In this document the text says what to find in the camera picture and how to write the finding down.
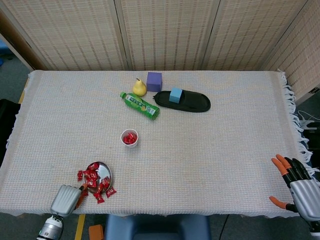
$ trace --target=orange fingertip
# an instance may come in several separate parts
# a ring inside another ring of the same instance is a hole
[[[281,175],[286,175],[289,172],[286,170],[286,168],[282,165],[282,163],[276,159],[276,158],[271,158],[271,161],[273,162],[273,164],[278,168],[278,170],[280,171]]]
[[[279,201],[278,199],[276,199],[274,196],[270,196],[269,197],[270,201],[276,205],[277,207],[281,208],[281,209],[286,209],[286,203],[283,201]]]
[[[88,189],[88,184],[87,183],[82,184],[82,186],[84,187],[84,190]]]
[[[275,157],[282,163],[282,165],[285,167],[285,169],[292,168],[290,163],[280,154],[275,155]]]
[[[77,209],[78,207],[80,207],[81,203],[83,202],[85,196],[81,195],[78,199],[78,202],[75,205],[75,209]]]

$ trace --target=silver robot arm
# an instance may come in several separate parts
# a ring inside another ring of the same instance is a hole
[[[80,197],[83,190],[86,190],[87,185],[84,184],[80,188],[75,188],[68,185],[62,185],[56,194],[52,204],[51,213],[41,231],[37,236],[37,240],[59,240],[64,231],[63,218],[69,216],[80,204]]]
[[[272,162],[280,171],[287,184],[294,204],[285,203],[270,196],[271,202],[300,216],[308,223],[310,234],[315,240],[320,240],[320,188],[312,179],[303,164],[297,159],[290,159],[279,154]]]

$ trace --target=gray floor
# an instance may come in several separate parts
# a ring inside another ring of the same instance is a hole
[[[29,70],[14,56],[0,56],[4,64],[0,66],[0,99],[18,102],[28,78]],[[306,111],[320,117],[320,92],[298,106],[298,110]],[[44,222],[50,215],[23,214],[15,217],[0,213],[1,240],[32,240],[38,235]],[[212,240],[218,240],[226,215],[210,216]],[[86,215],[82,239],[88,240],[88,228],[92,225],[105,226],[107,216],[100,214]],[[77,229],[78,216],[72,214],[64,221],[63,240],[73,240]],[[308,225],[300,217],[265,218],[230,215],[222,233],[222,240],[310,240]]]

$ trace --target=blue chair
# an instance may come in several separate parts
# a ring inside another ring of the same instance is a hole
[[[169,216],[109,215],[104,240],[211,240],[209,218],[198,214]]]

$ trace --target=blue cube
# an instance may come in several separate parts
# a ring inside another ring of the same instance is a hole
[[[178,104],[180,101],[181,94],[182,89],[176,87],[172,88],[170,92],[169,101]]]

